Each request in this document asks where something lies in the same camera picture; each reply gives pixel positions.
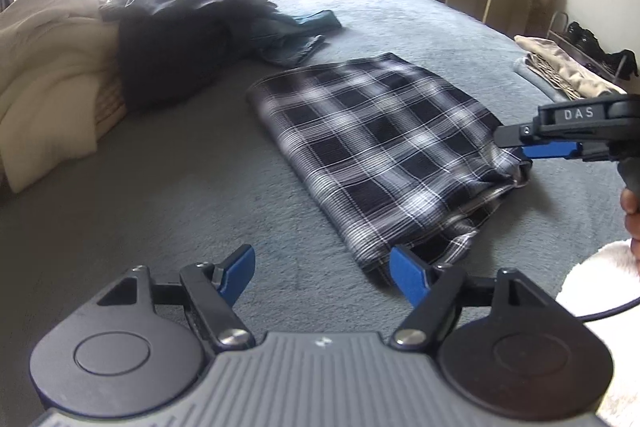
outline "folded plaid cloth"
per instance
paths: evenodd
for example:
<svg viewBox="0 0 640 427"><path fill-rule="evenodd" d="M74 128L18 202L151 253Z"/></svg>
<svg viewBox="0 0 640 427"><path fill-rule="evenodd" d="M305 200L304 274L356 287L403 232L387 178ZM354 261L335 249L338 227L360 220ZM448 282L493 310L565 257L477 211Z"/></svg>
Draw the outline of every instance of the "folded plaid cloth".
<svg viewBox="0 0 640 427"><path fill-rule="evenodd" d="M394 245L462 258L530 161L477 100L392 54L269 76L248 99L365 271Z"/></svg>

